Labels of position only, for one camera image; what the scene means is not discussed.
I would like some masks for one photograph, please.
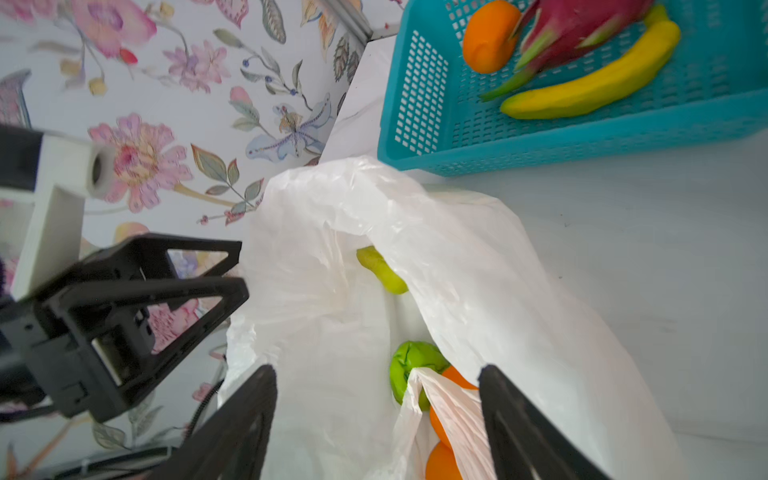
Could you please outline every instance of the pink flower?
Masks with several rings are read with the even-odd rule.
[[[176,47],[175,51],[164,51],[163,55],[173,62],[168,68],[168,73],[180,77],[179,83],[190,91],[203,90],[210,93],[208,82],[220,84],[222,78],[230,77],[227,67],[222,62],[227,57],[224,47],[215,49],[208,40],[203,42],[203,47],[192,45],[192,55]]]
[[[187,158],[186,147],[176,145],[162,150],[174,141],[174,133],[163,124],[141,122],[138,114],[118,118],[117,128],[101,124],[88,131],[99,144],[118,149],[114,159],[115,182],[105,200],[121,201],[130,191],[128,207],[137,214],[160,203],[157,190],[173,190],[180,180],[192,180],[189,167],[179,162]]]
[[[176,47],[175,51],[164,51],[163,55],[173,62],[168,68],[168,73],[174,77],[180,77],[180,84],[189,88],[190,91],[202,90],[207,94],[210,93],[206,78],[195,73],[195,67],[199,61],[197,55],[187,56],[187,53],[179,47]]]
[[[195,390],[192,394],[192,398],[197,400],[198,402],[202,402],[203,399],[205,399],[205,396],[208,395],[208,392],[210,392],[210,389],[212,389],[214,386],[212,386],[208,382],[203,382],[200,384],[200,388]]]
[[[243,215],[245,215],[245,212],[241,214],[233,214],[232,212],[227,210],[226,212],[224,212],[224,216],[227,218],[224,221],[224,226],[227,226],[232,222],[237,222],[239,219],[243,218]]]
[[[3,267],[5,268],[5,271],[3,273],[3,287],[0,295],[10,295],[11,286],[13,285],[13,277],[16,275],[16,268],[18,267],[18,258],[3,260]]]
[[[41,17],[53,18],[57,0],[0,0],[0,13],[13,20],[21,20],[29,25],[35,24],[35,13]]]
[[[149,306],[149,325],[154,333],[152,353],[159,353],[191,327],[197,320],[197,299],[192,299],[173,312],[167,303]]]
[[[107,58],[117,57],[124,43],[143,45],[157,26],[131,0],[71,0],[74,22]]]
[[[242,101],[244,104],[253,105],[253,102],[243,87],[233,87],[230,90],[230,101]]]
[[[195,74],[208,81],[221,83],[221,78],[229,78],[230,72],[221,62],[227,57],[227,50],[224,47],[214,49],[208,40],[203,41],[203,47],[192,45],[194,56],[198,62],[194,67]]]

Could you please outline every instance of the green fruit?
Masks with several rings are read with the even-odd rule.
[[[389,268],[382,254],[373,245],[357,250],[357,260],[360,265],[374,272],[388,292],[401,295],[408,291],[408,285]]]
[[[392,385],[392,394],[400,405],[402,405],[402,397],[408,388],[408,376],[411,374],[411,370],[420,366],[425,366],[442,374],[451,364],[440,353],[440,349],[431,343],[403,343],[392,357],[392,363],[389,364],[389,384]],[[429,400],[427,400],[424,390],[419,396],[419,407],[423,412],[429,410]]]

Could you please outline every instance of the cable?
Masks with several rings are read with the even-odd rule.
[[[197,410],[195,410],[194,415],[192,415],[192,419],[190,420],[190,426],[187,427],[187,433],[184,435],[185,441],[192,436],[192,433],[194,432],[194,428],[197,425],[197,422],[200,421],[200,417],[203,415],[203,411],[205,410],[205,407],[208,406],[208,403],[214,397],[214,395],[216,395],[216,392],[219,391],[223,383],[224,383],[224,379],[221,379],[218,382],[216,382],[216,385],[210,387],[210,390],[208,391],[208,393],[205,394],[205,398],[203,398],[203,401],[200,402],[200,405],[197,406]]]
[[[50,415],[56,413],[56,407],[53,405],[46,405],[38,407],[32,410],[21,410],[19,412],[0,413],[0,423],[13,423],[21,422],[22,420],[36,419],[43,415]]]

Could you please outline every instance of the orange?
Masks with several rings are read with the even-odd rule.
[[[469,19],[464,33],[464,60],[478,73],[501,70],[515,52],[518,36],[512,36],[520,10],[505,0],[482,6]]]
[[[456,465],[456,457],[444,443],[437,444],[432,450],[424,476],[426,480],[462,480],[462,473]]]
[[[476,386],[472,385],[470,382],[467,382],[462,376],[462,374],[459,373],[454,366],[448,367],[447,370],[442,373],[442,375],[445,378],[452,380],[456,385],[462,387],[463,389],[470,389],[470,390],[478,389]],[[435,429],[435,433],[440,439],[440,442],[445,443],[449,448],[451,448],[451,442],[448,441],[448,436],[445,434],[445,429],[442,427],[442,423],[440,423],[440,419],[437,418],[435,409],[429,409],[429,422],[432,423],[432,427]]]

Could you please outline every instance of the blue flower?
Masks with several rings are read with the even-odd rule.
[[[325,142],[319,139],[319,129],[328,123],[331,117],[331,102],[328,94],[322,102],[315,105],[310,117],[304,122],[301,115],[287,104],[277,105],[274,110],[282,115],[280,133],[288,132],[288,135],[280,140],[270,135],[259,135],[246,147],[248,158],[266,158],[277,163],[285,160],[288,154],[298,158],[308,147],[319,151],[325,148]]]

